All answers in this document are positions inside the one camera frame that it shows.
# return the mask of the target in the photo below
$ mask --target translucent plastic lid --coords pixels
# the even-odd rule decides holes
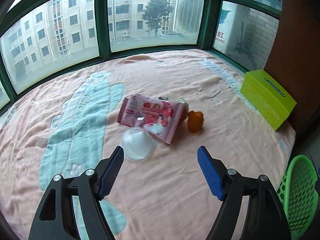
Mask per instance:
[[[153,154],[156,142],[143,128],[131,127],[122,135],[120,146],[126,159],[139,162]]]

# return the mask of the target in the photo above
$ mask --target pink snack package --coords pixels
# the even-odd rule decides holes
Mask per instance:
[[[146,129],[165,143],[170,144],[182,114],[184,104],[131,95],[125,98],[118,123]]]

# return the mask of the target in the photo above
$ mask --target brick wall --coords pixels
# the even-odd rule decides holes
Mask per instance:
[[[266,64],[278,25],[277,19],[255,9],[250,9],[243,40],[252,62],[249,70],[261,69]]]

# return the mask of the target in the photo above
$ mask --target brown wooden panel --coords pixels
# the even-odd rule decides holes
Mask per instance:
[[[299,132],[320,104],[320,24],[304,0],[283,0],[264,70],[297,101],[288,121]]]

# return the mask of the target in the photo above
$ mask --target white louvered air conditioner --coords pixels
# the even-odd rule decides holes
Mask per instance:
[[[204,0],[177,0],[173,31],[192,37],[199,33]]]

